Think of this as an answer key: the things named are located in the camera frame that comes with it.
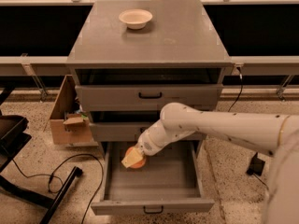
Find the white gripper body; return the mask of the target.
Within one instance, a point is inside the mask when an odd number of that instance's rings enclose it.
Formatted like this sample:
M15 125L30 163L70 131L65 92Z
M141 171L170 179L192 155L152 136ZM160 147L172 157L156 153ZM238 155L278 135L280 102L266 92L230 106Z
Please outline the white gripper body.
M160 121L152 124L138 138L135 145L143 155L153 156L170 143L170 137Z

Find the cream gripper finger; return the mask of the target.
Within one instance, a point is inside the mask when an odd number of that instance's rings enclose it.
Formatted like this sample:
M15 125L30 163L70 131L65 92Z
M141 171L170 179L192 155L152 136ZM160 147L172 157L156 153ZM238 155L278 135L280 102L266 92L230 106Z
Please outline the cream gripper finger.
M133 147L130 154L128 156L124 156L121 163L125 168L130 168L132 165L138 163L143 158L144 156L135 147Z

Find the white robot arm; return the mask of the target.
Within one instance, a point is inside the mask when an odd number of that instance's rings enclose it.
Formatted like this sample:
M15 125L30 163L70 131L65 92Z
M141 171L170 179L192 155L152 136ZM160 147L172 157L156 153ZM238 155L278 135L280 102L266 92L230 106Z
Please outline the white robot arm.
M262 223L299 224L298 115L200 111L170 103L121 163L129 168L195 132L271 156Z

